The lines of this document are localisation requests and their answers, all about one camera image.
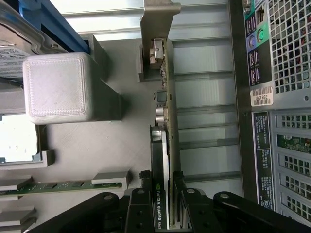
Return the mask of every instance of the perforated metal panel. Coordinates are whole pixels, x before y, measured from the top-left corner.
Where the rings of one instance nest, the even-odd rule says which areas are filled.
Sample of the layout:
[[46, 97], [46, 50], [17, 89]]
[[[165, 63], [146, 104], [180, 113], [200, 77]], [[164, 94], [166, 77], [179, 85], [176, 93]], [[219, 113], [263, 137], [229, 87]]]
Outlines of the perforated metal panel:
[[271, 113], [276, 210], [309, 226], [311, 226], [310, 123], [311, 112], [307, 110]]
[[310, 0], [269, 1], [275, 94], [310, 87]]

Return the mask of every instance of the ventilation grille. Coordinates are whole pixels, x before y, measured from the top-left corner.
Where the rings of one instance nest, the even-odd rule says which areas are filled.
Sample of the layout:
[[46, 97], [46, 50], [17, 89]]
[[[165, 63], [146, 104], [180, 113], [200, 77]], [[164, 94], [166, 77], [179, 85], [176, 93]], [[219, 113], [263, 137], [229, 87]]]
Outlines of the ventilation grille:
[[286, 176], [286, 187], [311, 200], [311, 186], [309, 184]]
[[311, 208], [287, 196], [287, 207], [311, 222]]
[[284, 160], [285, 160], [284, 165], [286, 168], [298, 172], [300, 174], [310, 176], [311, 163], [300, 159], [295, 159], [286, 155], [284, 156]]
[[276, 94], [310, 87], [311, 0], [270, 0]]
[[281, 127], [311, 129], [311, 115], [282, 115]]

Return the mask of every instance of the white plastic cube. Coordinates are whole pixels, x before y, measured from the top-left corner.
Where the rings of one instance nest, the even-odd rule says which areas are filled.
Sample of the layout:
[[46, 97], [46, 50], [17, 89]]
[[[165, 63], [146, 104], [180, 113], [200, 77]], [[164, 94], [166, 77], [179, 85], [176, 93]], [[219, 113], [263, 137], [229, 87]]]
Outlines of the white plastic cube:
[[39, 125], [98, 120], [95, 101], [98, 86], [105, 85], [98, 75], [97, 63], [86, 53], [28, 57], [23, 79], [30, 121]]

